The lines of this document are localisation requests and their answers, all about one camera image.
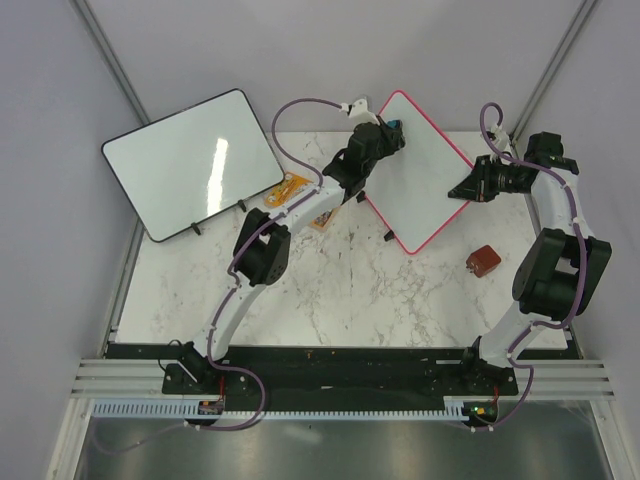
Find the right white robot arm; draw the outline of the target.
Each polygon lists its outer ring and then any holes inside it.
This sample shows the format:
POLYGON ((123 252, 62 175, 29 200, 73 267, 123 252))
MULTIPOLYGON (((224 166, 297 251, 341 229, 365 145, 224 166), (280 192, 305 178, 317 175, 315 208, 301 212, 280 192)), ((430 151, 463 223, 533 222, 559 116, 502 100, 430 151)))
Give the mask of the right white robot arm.
POLYGON ((458 381, 467 392, 503 388, 524 348, 545 329, 559 330, 588 306, 612 254, 589 228, 578 196, 579 167, 561 137, 530 136, 523 159, 505 153, 477 157, 471 173, 448 195, 487 203, 500 193, 528 194, 540 232, 518 267, 513 304, 498 324, 463 353, 458 381))

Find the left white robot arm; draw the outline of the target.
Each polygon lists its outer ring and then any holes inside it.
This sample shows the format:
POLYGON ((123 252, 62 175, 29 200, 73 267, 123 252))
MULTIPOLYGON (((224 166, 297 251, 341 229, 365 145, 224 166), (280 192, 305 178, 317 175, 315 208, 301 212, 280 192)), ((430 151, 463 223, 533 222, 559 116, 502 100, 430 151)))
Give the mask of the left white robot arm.
POLYGON ((177 361, 167 366, 163 393, 187 394, 191 387, 208 393, 216 388, 223 371, 252 374, 220 361, 251 305, 285 273, 293 237, 321 214, 356 197, 376 164, 405 144, 399 120, 377 118, 374 123, 361 123, 329 164, 314 171, 315 183, 305 185, 301 193, 270 212, 254 208, 247 213, 227 269, 233 284, 199 336, 185 343, 177 361))

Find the pink framed whiteboard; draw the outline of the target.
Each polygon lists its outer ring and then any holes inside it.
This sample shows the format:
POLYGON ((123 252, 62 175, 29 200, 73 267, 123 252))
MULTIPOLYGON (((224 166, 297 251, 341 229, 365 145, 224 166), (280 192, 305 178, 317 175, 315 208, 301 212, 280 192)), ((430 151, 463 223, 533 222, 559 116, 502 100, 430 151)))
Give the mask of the pink framed whiteboard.
POLYGON ((406 92, 394 91, 380 116, 402 123, 406 145, 378 162, 365 198, 402 250, 414 255, 468 205, 448 192, 473 164, 406 92))

